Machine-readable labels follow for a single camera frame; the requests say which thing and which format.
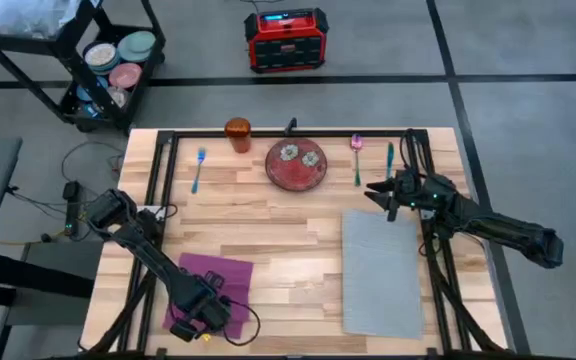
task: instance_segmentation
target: gray towel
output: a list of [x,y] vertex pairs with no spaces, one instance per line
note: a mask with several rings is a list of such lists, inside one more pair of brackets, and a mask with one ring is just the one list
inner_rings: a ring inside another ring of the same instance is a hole
[[347,210],[342,231],[344,331],[420,339],[416,222]]

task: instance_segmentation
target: black cart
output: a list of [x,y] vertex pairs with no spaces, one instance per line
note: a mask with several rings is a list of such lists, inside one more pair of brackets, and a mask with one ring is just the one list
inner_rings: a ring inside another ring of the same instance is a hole
[[[150,18],[152,28],[113,25],[101,7],[102,2],[103,0],[100,0],[97,6],[94,6],[91,1],[82,0],[76,17],[50,39],[0,34],[0,64],[38,97],[58,118],[65,123],[76,125],[79,131],[89,132],[98,128],[112,128],[122,130],[127,134],[155,66],[165,60],[163,48],[166,38],[161,31],[159,21],[155,17],[149,0],[141,0],[141,3],[148,14],[148,18]],[[146,30],[155,35],[155,43],[150,56],[141,64],[142,74],[139,82],[134,86],[130,98],[123,108],[115,104],[108,92],[98,83],[97,76],[77,53],[76,46],[93,19],[99,26],[99,33],[95,40],[109,42],[115,46],[124,36],[136,31]],[[48,55],[57,58],[72,75],[72,82],[59,104],[52,101],[39,85],[17,67],[3,51]],[[97,104],[100,110],[98,116],[93,118],[82,111],[76,95],[78,85],[81,85],[88,92],[92,101]]]

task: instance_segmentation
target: red power station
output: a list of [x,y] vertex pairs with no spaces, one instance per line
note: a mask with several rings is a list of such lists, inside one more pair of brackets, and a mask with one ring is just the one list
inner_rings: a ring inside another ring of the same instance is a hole
[[244,24],[254,72],[315,69],[325,61],[328,21],[319,8],[250,14]]

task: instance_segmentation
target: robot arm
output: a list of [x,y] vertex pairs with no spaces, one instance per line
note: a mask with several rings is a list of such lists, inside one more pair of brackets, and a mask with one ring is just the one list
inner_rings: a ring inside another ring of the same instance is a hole
[[[184,341],[202,333],[220,331],[230,319],[230,300],[218,297],[223,277],[209,272],[205,278],[178,268],[151,239],[162,234],[155,214],[148,210],[137,213],[135,203],[119,190],[108,190],[88,207],[88,224],[104,240],[114,240],[128,249],[166,286],[170,303],[182,310],[183,319],[175,319],[170,331]],[[120,225],[114,233],[108,228]],[[198,320],[206,325],[198,330],[191,324]]]
[[421,209],[434,216],[439,237],[465,232],[518,250],[544,268],[562,264],[564,245],[555,230],[485,211],[445,176],[398,170],[394,178],[367,186],[376,192],[367,191],[366,196],[388,211],[388,221],[395,220],[399,206]]

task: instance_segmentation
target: gray floor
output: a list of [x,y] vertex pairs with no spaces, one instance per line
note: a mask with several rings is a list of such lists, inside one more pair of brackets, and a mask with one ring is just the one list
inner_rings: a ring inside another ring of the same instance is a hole
[[[236,0],[153,3],[168,37],[167,63],[158,77],[251,76],[241,23],[251,5]],[[300,75],[443,72],[424,1],[286,0],[260,7],[312,4],[329,15],[328,62]],[[144,21],[138,5],[104,2],[113,21],[130,23]],[[576,72],[576,2],[443,0],[438,9],[459,74]],[[52,59],[15,60],[36,79],[67,78]],[[0,67],[0,80],[10,79]],[[566,242],[564,266],[556,270],[507,253],[532,349],[576,356],[576,83],[466,84],[461,90],[495,209],[555,227]],[[60,92],[50,93],[58,97]],[[233,116],[259,126],[281,126],[296,116],[301,125],[457,127],[445,84],[152,88],[137,125],[222,126]],[[115,134],[83,135],[61,124],[25,90],[0,90],[0,135],[24,138],[13,182],[27,196],[47,201],[60,199],[59,165],[69,148],[86,139],[125,143]],[[114,184],[100,161],[110,155],[104,148],[83,150],[68,163],[68,174],[101,191]],[[59,221],[14,199],[6,199],[0,212],[3,241],[35,240],[58,228]],[[0,246],[10,256],[18,251]],[[81,326],[17,329],[5,358],[74,352],[80,331]]]

